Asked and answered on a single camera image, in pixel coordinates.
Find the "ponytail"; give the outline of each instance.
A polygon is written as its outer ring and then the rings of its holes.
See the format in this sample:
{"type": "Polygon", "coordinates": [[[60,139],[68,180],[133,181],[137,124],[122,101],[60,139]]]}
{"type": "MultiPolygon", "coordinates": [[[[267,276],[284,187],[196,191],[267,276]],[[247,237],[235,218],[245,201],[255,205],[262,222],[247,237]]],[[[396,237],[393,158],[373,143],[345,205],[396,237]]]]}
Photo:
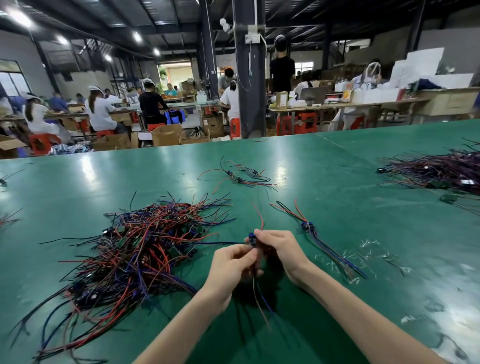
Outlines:
{"type": "Polygon", "coordinates": [[[101,96],[100,91],[91,91],[90,96],[88,97],[88,107],[92,111],[92,114],[95,114],[95,100],[97,96],[101,96]]]}
{"type": "Polygon", "coordinates": [[[27,103],[25,104],[25,116],[27,117],[28,121],[33,121],[33,116],[32,116],[32,100],[27,100],[27,103]]]}

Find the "plastic wrap scrap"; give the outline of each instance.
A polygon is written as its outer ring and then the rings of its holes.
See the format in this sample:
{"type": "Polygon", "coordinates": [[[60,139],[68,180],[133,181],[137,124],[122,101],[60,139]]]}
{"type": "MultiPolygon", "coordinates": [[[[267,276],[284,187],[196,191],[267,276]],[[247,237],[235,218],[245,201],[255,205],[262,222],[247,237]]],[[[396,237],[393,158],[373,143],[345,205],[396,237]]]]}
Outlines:
{"type": "Polygon", "coordinates": [[[93,147],[89,141],[85,140],[79,142],[72,146],[67,144],[57,144],[53,146],[48,152],[49,156],[59,156],[62,154],[77,154],[77,153],[87,153],[93,151],[93,147]]]}

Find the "green workbench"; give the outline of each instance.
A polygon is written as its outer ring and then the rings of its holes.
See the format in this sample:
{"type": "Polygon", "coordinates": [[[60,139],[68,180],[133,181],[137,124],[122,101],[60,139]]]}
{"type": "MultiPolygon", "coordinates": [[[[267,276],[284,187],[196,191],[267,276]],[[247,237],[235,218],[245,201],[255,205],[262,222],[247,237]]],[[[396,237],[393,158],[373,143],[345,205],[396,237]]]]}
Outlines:
{"type": "MultiPolygon", "coordinates": [[[[60,299],[32,317],[27,326],[30,336],[22,333],[12,349],[8,332],[34,305],[63,287],[58,280],[73,265],[57,261],[91,254],[89,247],[68,247],[70,241],[37,243],[99,234],[110,221],[103,214],[128,209],[135,191],[134,209],[167,191],[182,201],[196,195],[198,201],[225,175],[213,171],[200,181],[197,176],[218,168],[225,156],[258,171],[266,168],[264,175],[278,183],[278,193],[224,181],[215,196],[231,192],[230,214],[237,220],[212,229],[219,233],[219,241],[241,242],[260,227],[254,202],[266,229],[292,230],[307,256],[341,280],[299,224],[269,206],[280,200],[294,209],[296,198],[325,242],[340,253],[369,257],[366,272],[370,279],[351,285],[344,282],[352,292],[427,346],[438,346],[446,335],[471,363],[477,363],[480,218],[440,202],[438,191],[378,186],[383,180],[375,173],[381,166],[378,158],[411,150],[443,153],[445,147],[462,148],[462,136],[480,141],[480,121],[281,136],[259,143],[250,139],[2,160],[2,175],[24,171],[0,189],[0,213],[23,208],[16,215],[18,222],[0,230],[0,362],[31,362],[40,345],[42,325],[60,299]],[[379,245],[361,248],[367,240],[379,245]],[[403,274],[380,257],[384,254],[398,257],[403,274]]],[[[201,248],[193,262],[175,272],[201,287],[215,249],[201,248]]],[[[237,299],[205,333],[189,363],[366,362],[328,313],[287,277],[267,269],[260,285],[275,308],[275,317],[266,311],[272,332],[254,304],[251,284],[241,286],[237,299]]],[[[137,309],[116,330],[75,353],[114,364],[131,363],[188,300],[188,294],[178,292],[160,300],[161,310],[137,309]]],[[[63,317],[58,313],[48,330],[63,317]]],[[[61,334],[52,341],[59,343],[61,334]]],[[[65,353],[45,363],[72,360],[65,353]]]]}

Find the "electrical outlet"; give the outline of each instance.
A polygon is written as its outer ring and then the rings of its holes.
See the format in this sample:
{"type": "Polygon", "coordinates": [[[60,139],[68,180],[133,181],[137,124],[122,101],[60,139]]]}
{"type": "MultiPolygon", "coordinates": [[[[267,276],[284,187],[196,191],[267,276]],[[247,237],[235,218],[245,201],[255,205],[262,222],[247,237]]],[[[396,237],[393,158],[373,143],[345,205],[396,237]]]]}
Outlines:
{"type": "Polygon", "coordinates": [[[260,43],[260,34],[246,34],[245,35],[245,44],[250,43],[260,43]]]}

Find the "tangled wire bundle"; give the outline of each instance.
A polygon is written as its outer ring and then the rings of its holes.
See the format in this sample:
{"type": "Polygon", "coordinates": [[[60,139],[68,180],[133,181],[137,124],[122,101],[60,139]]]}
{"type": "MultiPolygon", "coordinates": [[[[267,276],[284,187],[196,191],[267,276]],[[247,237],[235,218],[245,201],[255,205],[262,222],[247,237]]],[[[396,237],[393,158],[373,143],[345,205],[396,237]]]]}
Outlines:
{"type": "Polygon", "coordinates": [[[231,244],[202,242],[215,235],[208,234],[212,226],[234,220],[227,219],[228,211],[219,214],[221,207],[229,206],[227,195],[220,199],[207,197],[195,205],[193,202],[180,203],[171,197],[170,201],[158,200],[137,211],[106,214],[113,217],[113,222],[101,235],[77,239],[82,242],[71,245],[92,244],[92,250],[98,254],[77,255],[78,260],[63,262],[79,263],[60,280],[69,279],[71,283],[34,307],[15,326],[18,332],[12,345],[22,331],[27,332],[25,325],[38,309],[54,298],[62,297],[63,301],[51,311],[43,325],[41,345],[35,359],[40,361],[67,351],[76,363],[105,363],[106,360],[77,358],[73,351],[108,332],[143,301],[150,301],[152,296],[173,291],[194,295],[196,288],[175,276],[172,270],[190,260],[198,245],[231,244]],[[215,212],[205,216],[205,211],[212,208],[216,209],[215,212]],[[49,321],[63,306],[69,310],[63,308],[66,314],[61,316],[53,330],[47,332],[49,321]],[[91,325],[79,332],[78,319],[91,325]],[[62,344],[49,345],[59,331],[63,331],[62,344]]]}
{"type": "Polygon", "coordinates": [[[471,150],[450,149],[449,154],[440,156],[385,158],[390,162],[377,172],[388,175],[385,183],[407,187],[452,188],[480,195],[480,151],[474,148],[480,143],[472,143],[472,146],[467,146],[471,150]],[[406,179],[395,180],[399,175],[406,179]]]}

